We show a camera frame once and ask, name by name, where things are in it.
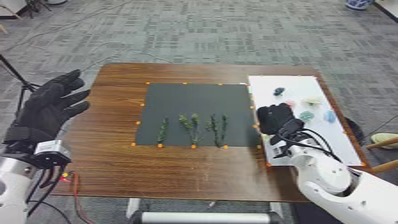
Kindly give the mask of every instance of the metal stand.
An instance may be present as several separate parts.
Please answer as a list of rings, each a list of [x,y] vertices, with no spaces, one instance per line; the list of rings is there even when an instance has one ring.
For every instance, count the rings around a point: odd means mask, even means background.
[[[28,14],[30,14],[30,19],[33,18],[33,12],[39,13],[39,7],[37,5],[40,5],[47,11],[51,11],[51,9],[46,6],[46,3],[40,2],[40,0],[26,0],[26,5],[28,5]]]
[[[35,85],[33,83],[30,83],[24,78],[21,77],[19,72],[15,71],[7,59],[3,58],[3,55],[0,54],[0,61],[3,62],[3,65],[12,73],[14,78],[19,80],[21,82],[21,93],[19,93],[19,100],[17,100],[17,109],[15,109],[15,113],[21,109],[21,103],[23,103],[23,97],[24,97],[24,91],[28,90],[30,92],[35,91],[35,88],[40,87],[39,85]]]

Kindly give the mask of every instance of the black cable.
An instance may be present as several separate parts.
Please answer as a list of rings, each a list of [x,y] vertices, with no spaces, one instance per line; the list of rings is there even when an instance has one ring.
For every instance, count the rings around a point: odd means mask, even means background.
[[[326,148],[328,148],[328,155],[332,156],[332,158],[341,162],[341,159],[339,159],[339,157],[335,156],[335,154],[333,154],[333,151],[332,151],[332,147],[330,147],[330,145],[328,145],[328,142],[326,142],[326,140],[325,140],[325,138],[321,137],[321,135],[310,130],[310,129],[301,129],[303,131],[309,131],[310,133],[314,133],[314,135],[319,137],[319,139],[321,139],[321,141],[323,141],[323,143],[325,143],[325,145],[326,145]]]
[[[317,132],[314,132],[310,129],[307,129],[307,128],[303,128],[301,129],[301,131],[309,131],[317,137],[319,137],[319,139],[321,139],[321,141],[323,141],[323,143],[325,143],[325,145],[326,145],[326,149],[328,149],[328,151],[330,151],[330,153],[333,154],[333,151],[332,151],[332,147],[330,147],[330,145],[328,145],[328,142],[326,142],[326,140],[325,140],[325,138],[321,137],[321,135],[317,134]]]
[[[35,193],[35,191],[37,191],[37,187],[39,187],[39,184],[40,184],[40,181],[42,181],[42,178],[44,178],[44,174],[46,174],[46,170],[42,170],[42,172],[40,172],[40,177],[39,177],[39,180],[37,180],[37,182],[35,182],[31,191],[30,191],[30,193],[28,193],[26,203],[28,203],[28,201],[30,201],[30,199],[31,199],[31,196],[33,196],[33,193]]]
[[[378,128],[374,129],[374,131],[369,132],[369,134],[364,136],[364,138],[369,137],[369,135],[383,128],[383,126],[389,124],[389,122],[396,119],[398,115],[394,115],[394,117],[383,122],[383,124],[378,126]]]
[[[47,169],[49,172],[47,172],[47,175],[46,175],[46,180],[40,184],[40,188],[44,188],[49,184],[51,184],[51,179],[53,179],[53,167]]]
[[[58,214],[62,215],[62,217],[63,217],[63,220],[65,220],[65,222],[67,222],[67,224],[71,224],[71,220],[69,220],[69,218],[67,218],[67,216],[65,216],[65,213],[58,210],[58,208],[47,203],[47,202],[40,202],[46,206],[49,206],[51,208],[53,208],[53,210],[58,212]]]
[[[47,197],[47,195],[49,195],[49,193],[51,193],[51,191],[53,191],[53,188],[55,188],[55,186],[56,186],[56,183],[58,183],[58,179],[60,179],[63,170],[65,170],[65,165],[62,165],[62,166],[58,167],[58,175],[56,175],[56,179],[55,179],[55,181],[53,181],[53,185],[47,187],[47,191],[46,191],[46,193],[42,194],[40,199],[39,199],[39,201],[37,201],[33,207],[30,208],[28,216],[31,215],[31,213],[33,213],[33,211],[35,211],[35,209],[37,209],[37,207],[39,207],[39,205],[40,205],[40,203],[42,203],[42,201],[44,201],[44,199],[46,199],[46,197]]]
[[[277,134],[277,136],[278,136],[278,138],[280,138],[287,143],[291,143],[293,145],[301,146],[301,147],[309,147],[309,148],[312,148],[312,149],[317,149],[317,150],[319,150],[326,155],[330,155],[332,158],[341,162],[339,157],[337,157],[337,156],[333,155],[333,153],[328,152],[321,147],[316,147],[316,146],[307,145],[307,144],[303,144],[303,143],[300,143],[300,142],[296,142],[296,141],[291,141],[287,138],[282,137],[280,134]]]

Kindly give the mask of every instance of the table leg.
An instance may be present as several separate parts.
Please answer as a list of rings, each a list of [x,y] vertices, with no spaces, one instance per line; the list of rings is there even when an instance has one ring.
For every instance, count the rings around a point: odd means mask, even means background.
[[[23,20],[21,16],[15,14],[15,12],[8,9],[8,7],[5,5],[0,5],[0,7],[8,11],[8,13],[12,14],[12,16]]]
[[[0,30],[3,31],[5,34],[8,34],[3,25],[0,24]]]

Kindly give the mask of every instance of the floor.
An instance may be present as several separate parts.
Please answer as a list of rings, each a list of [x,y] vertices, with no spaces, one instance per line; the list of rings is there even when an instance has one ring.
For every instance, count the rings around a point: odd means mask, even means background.
[[[365,134],[398,114],[398,26],[373,6],[357,12],[341,0],[71,0],[51,10],[31,20],[1,21],[8,35],[0,33],[0,53],[33,83],[79,68],[88,88],[111,62],[303,64],[319,70],[344,116]],[[0,68],[0,136],[17,92],[19,83]],[[381,130],[396,131],[396,125],[398,119]],[[365,152],[369,164],[396,154]],[[398,171],[380,175],[398,184],[396,176]],[[72,216],[71,198],[49,201]],[[122,222],[126,199],[81,201],[97,223]],[[206,209],[200,203],[147,201],[152,208],[191,205],[197,211]],[[222,206],[268,210],[268,203]],[[56,223],[55,213],[40,211],[30,223]]]

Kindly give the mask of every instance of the white sheet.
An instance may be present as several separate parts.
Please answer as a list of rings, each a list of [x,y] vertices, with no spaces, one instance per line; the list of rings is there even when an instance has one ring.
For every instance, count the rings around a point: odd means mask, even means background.
[[[271,104],[280,104],[287,100],[294,102],[293,113],[298,118],[300,113],[309,111],[314,114],[312,120],[305,123],[305,128],[314,130],[323,136],[333,153],[348,166],[362,166],[357,152],[344,134],[342,126],[335,118],[333,123],[323,120],[323,115],[332,110],[326,97],[319,88],[316,77],[312,76],[248,76],[250,93],[254,97],[255,109]],[[285,90],[282,96],[273,96],[275,88],[282,87]],[[309,106],[301,102],[305,98],[319,97],[321,104]],[[285,166],[287,158],[273,159],[275,152],[270,147],[264,147],[266,160],[271,166]]]

